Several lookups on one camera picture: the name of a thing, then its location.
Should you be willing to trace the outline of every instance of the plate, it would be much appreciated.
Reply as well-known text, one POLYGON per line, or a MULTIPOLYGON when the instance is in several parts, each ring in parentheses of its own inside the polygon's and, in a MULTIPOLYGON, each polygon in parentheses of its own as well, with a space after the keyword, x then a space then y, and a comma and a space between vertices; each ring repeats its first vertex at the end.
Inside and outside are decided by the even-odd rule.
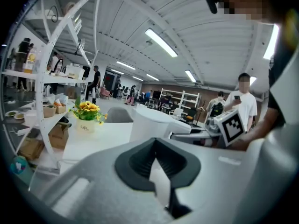
POLYGON ((11 110, 11 111, 6 112, 6 113, 5 113, 5 116, 6 116, 6 117, 12 117, 12 116, 15 116, 17 113, 19 113, 17 110, 11 110))
POLYGON ((23 112, 21 112, 21 113, 18 113, 18 114, 15 114, 15 115, 14 115, 14 118, 15 118, 15 119, 23 119, 23 118, 24 118, 24 114, 25 114, 25 113, 23 113, 23 112), (18 118, 18 117, 17 117, 17 116, 18 116, 18 115, 20 115, 20 114, 22 114, 22 115, 23 115, 23 117, 22 117, 22 118, 18 118))

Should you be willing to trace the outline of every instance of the flower pot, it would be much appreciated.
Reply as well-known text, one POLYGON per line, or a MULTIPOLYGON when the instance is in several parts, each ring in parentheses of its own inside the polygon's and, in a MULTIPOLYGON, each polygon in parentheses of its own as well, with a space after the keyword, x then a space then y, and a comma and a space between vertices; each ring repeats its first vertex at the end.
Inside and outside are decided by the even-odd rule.
POLYGON ((86 133, 92 133, 94 132, 94 120, 81 120, 77 119, 76 122, 76 128, 78 131, 86 132, 86 133))

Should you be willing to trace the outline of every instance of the ceiling light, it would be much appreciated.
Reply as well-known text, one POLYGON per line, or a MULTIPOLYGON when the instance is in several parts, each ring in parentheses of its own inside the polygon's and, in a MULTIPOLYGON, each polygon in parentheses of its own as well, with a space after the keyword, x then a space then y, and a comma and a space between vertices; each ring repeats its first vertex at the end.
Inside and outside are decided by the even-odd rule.
POLYGON ((146 74, 147 76, 149 76, 150 78, 152 78, 152 79, 154 79, 154 80, 157 80, 158 81, 158 79, 157 78, 155 78, 155 77, 152 77, 151 75, 149 75, 149 74, 146 74))
POLYGON ((172 57, 177 57, 178 56, 177 53, 166 43, 166 41, 164 41, 163 38, 160 37, 152 29, 148 29, 145 32, 145 34, 148 35, 155 42, 157 42, 165 51, 168 52, 169 55, 171 55, 172 57))
MULTIPOLYGON (((141 80, 141 79, 139 79, 139 78, 137 78, 137 77, 133 77, 133 78, 135 78, 135 79, 137 79, 137 80, 141 80)), ((141 80, 141 81, 143 81, 143 80, 141 80)))
POLYGON ((271 57, 273 56, 277 37, 278 37, 278 32, 279 32, 279 27, 278 27, 278 25, 274 24, 271 39, 269 41, 269 45, 267 47, 265 55, 263 56, 264 59, 270 60, 271 57))
POLYGON ((114 71, 114 72, 116 72, 116 73, 120 73, 120 74, 122 74, 123 75, 123 73, 122 72, 120 72, 120 71, 117 71, 117 70, 113 70, 113 69, 111 69, 112 71, 114 71))
POLYGON ((188 75, 188 77, 190 78, 190 80, 192 82, 196 82, 196 80, 194 79, 193 75, 191 74, 191 71, 189 70, 185 70, 186 74, 188 75))
POLYGON ((120 64, 120 65, 124 65, 124 66, 126 66, 126 67, 128 67, 128 68, 130 68, 130 69, 132 69, 132 70, 135 70, 134 67, 129 66, 129 65, 125 64, 125 63, 122 63, 122 62, 119 62, 119 61, 117 61, 116 63, 118 63, 118 64, 120 64))
POLYGON ((256 77, 250 77, 250 85, 252 85, 256 81, 256 77))

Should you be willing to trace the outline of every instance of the white chair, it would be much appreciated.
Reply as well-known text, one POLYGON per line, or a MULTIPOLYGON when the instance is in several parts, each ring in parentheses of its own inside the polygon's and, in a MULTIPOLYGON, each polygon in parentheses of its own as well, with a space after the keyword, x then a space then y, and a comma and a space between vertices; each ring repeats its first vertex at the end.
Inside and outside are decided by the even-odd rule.
POLYGON ((176 108, 174 112, 169 112, 169 115, 174 119, 180 119, 182 113, 183 113, 183 109, 176 108))

